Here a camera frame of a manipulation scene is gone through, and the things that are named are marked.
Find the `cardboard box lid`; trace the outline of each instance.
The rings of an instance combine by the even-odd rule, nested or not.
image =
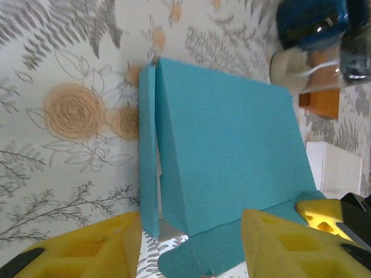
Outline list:
[[[139,103],[141,216],[152,236],[155,135],[163,217],[189,236],[316,190],[285,88],[160,59],[140,74]]]

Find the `white surface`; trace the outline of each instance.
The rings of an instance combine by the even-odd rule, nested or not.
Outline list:
[[[360,156],[326,142],[307,142],[307,155],[317,190],[327,198],[360,193]]]

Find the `glass jar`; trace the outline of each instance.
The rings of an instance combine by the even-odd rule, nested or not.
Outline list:
[[[337,89],[371,81],[371,28],[274,54],[271,82],[292,94]]]
[[[326,49],[294,47],[276,53],[271,61],[271,82],[287,87],[291,94],[344,87],[340,71],[340,44]]]

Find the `floral wallpaper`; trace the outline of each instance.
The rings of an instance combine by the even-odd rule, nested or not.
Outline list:
[[[269,82],[278,0],[0,0],[0,265],[34,242],[137,210],[138,74],[159,56]],[[369,85],[340,118],[294,107],[303,140],[363,158]],[[138,277],[185,241],[144,235]],[[247,277],[242,264],[222,275]]]

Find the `blue cardboard box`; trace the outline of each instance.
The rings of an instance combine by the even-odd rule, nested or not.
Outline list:
[[[189,236],[160,256],[167,278],[244,261],[244,209],[305,224],[295,203],[324,198],[285,88],[162,58],[140,73],[139,121],[143,229]]]

